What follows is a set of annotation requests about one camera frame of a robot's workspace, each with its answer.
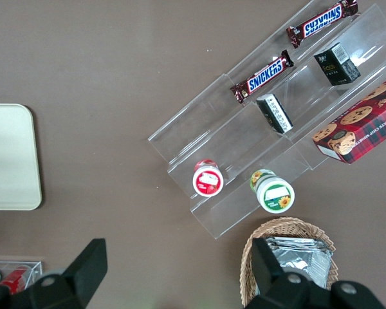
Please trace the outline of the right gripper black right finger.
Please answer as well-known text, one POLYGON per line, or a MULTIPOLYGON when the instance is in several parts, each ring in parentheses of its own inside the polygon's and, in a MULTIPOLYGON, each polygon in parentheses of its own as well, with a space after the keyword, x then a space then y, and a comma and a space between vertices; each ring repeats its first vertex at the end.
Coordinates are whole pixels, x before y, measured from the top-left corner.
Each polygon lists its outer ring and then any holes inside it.
POLYGON ((260 294, 251 300, 259 308, 384 308, 366 286, 337 281, 330 290, 295 272, 285 272, 262 238, 252 241, 252 268, 260 294))

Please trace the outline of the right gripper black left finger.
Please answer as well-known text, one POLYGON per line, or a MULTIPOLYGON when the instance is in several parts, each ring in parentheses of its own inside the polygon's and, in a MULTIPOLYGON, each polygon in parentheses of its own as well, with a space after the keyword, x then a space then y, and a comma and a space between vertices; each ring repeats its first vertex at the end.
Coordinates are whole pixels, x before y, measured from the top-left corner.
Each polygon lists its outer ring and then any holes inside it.
POLYGON ((95 238, 62 274, 45 276, 14 295, 0 286, 0 308, 86 308, 106 273, 106 240, 95 238))

